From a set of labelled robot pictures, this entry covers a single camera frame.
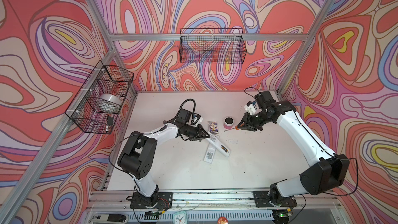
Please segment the white remote with coloured buttons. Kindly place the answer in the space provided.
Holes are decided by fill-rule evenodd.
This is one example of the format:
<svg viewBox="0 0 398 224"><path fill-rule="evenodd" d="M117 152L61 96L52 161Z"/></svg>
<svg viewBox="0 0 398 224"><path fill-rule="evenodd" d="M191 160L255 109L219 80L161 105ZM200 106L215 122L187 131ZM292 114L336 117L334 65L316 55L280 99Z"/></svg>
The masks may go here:
<svg viewBox="0 0 398 224"><path fill-rule="evenodd" d="M224 143L221 142L216 136L213 134L210 134L208 138L206 138L206 141L208 141L212 146L215 147L217 151L219 151L223 156L229 157L231 154L231 150L229 147L227 147Z"/></svg>

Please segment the white remote control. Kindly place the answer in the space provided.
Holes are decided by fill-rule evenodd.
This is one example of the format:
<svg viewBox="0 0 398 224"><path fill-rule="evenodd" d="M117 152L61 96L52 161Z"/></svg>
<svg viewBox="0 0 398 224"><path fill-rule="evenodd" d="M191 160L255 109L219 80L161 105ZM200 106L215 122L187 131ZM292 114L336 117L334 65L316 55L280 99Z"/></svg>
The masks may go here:
<svg viewBox="0 0 398 224"><path fill-rule="evenodd" d="M216 149L214 148L214 146L209 144L207 147L207 150L205 152L203 161L206 163L212 164L212 162L214 160L215 153L216 153Z"/></svg>

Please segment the orange handled screwdriver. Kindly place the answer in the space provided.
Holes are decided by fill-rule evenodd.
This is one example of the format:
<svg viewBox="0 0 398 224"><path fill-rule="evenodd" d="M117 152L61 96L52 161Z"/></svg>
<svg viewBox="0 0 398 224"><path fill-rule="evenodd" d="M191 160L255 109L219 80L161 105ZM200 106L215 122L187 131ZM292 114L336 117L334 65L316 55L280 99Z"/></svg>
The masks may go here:
<svg viewBox="0 0 398 224"><path fill-rule="evenodd" d="M225 132L227 132L227 131L232 131L232 130L240 130L241 128L242 128L242 126L237 125L237 126L235 126L234 128L225 130Z"/></svg>

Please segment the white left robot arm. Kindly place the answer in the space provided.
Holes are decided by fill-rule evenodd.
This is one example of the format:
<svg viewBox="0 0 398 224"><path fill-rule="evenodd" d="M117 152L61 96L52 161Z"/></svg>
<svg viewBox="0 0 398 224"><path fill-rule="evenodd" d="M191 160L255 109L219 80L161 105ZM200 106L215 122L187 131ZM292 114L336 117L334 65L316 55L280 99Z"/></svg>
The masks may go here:
<svg viewBox="0 0 398 224"><path fill-rule="evenodd" d="M144 197L152 197L159 190L149 174L157 146L177 137L188 141L201 141L209 134L201 125L202 116L191 111L179 110L174 118L163 121L163 126L149 133L134 131L117 160L120 169L131 175L137 191Z"/></svg>

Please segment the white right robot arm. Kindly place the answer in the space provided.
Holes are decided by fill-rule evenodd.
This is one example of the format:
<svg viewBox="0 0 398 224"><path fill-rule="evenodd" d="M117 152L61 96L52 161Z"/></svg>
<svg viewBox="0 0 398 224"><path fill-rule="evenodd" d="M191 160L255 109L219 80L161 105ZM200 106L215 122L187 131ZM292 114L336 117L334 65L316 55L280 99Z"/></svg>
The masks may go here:
<svg viewBox="0 0 398 224"><path fill-rule="evenodd" d="M318 195L341 186L350 166L350 159L329 148L307 126L295 106L289 101L276 101L268 91L254 96L245 106L245 114L237 125L246 131L262 131L267 123L274 123L292 138L302 152L308 169L298 176L274 183L270 199L277 202L296 195Z"/></svg>

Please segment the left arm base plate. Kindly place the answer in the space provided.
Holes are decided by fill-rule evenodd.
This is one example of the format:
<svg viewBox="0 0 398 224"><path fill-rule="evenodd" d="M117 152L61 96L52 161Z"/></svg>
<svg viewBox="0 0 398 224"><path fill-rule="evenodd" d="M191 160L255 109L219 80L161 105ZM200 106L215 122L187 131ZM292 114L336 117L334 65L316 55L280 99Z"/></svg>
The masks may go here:
<svg viewBox="0 0 398 224"><path fill-rule="evenodd" d="M173 204L173 193L171 191L155 192L151 197L145 197L134 192L126 199L130 201L131 209L168 209Z"/></svg>

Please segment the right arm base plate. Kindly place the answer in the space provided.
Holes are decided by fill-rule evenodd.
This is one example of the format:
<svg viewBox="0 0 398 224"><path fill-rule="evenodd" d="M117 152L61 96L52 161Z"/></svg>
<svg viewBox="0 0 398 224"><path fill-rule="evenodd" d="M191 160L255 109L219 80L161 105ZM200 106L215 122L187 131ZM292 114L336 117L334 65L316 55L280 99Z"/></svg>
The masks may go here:
<svg viewBox="0 0 398 224"><path fill-rule="evenodd" d="M255 202L256 207L297 207L294 197L282 197L273 189L271 191L254 191L253 197L250 200Z"/></svg>

